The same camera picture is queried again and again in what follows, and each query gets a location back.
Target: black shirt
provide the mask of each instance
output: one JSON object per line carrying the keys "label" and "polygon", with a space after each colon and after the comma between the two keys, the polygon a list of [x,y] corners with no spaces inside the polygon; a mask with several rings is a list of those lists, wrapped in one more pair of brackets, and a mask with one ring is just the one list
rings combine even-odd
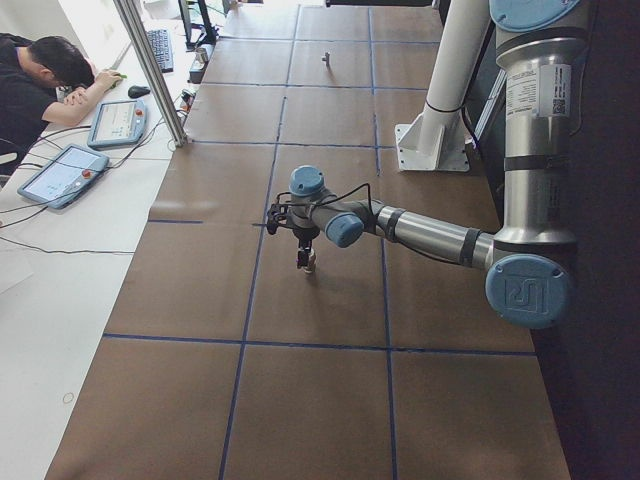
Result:
{"label": "black shirt", "polygon": [[57,101],[55,89],[40,87],[20,68],[16,48],[31,43],[0,33],[0,154],[15,152],[19,159],[47,127],[42,115]]}

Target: keyboard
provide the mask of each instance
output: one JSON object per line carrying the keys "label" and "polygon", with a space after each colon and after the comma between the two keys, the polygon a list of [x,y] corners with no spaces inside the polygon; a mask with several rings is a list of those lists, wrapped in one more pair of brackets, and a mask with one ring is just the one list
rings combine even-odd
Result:
{"label": "keyboard", "polygon": [[162,73],[173,72],[173,49],[169,30],[166,28],[148,30],[147,38]]}

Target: black hair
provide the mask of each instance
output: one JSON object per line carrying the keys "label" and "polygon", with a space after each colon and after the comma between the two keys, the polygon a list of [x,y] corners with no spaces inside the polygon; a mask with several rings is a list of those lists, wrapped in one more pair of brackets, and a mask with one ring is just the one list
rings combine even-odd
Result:
{"label": "black hair", "polygon": [[93,85],[93,72],[82,52],[64,37],[43,37],[29,45],[33,61],[53,72],[66,86]]}

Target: label on robot arm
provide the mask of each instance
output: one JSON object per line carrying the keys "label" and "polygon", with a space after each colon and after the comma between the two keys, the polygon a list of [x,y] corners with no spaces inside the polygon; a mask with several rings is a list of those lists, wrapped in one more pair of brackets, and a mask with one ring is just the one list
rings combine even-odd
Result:
{"label": "label on robot arm", "polygon": [[568,117],[571,65],[542,65],[507,78],[507,120],[515,115]]}

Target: computer mouse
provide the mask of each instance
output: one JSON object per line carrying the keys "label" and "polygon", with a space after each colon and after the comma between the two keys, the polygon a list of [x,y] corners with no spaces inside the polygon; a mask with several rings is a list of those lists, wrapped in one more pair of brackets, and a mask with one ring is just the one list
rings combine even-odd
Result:
{"label": "computer mouse", "polygon": [[143,87],[141,85],[132,85],[131,87],[129,87],[129,90],[127,91],[127,95],[129,95],[129,98],[138,98],[138,97],[147,95],[149,92],[151,92],[151,90],[149,90],[149,87]]}

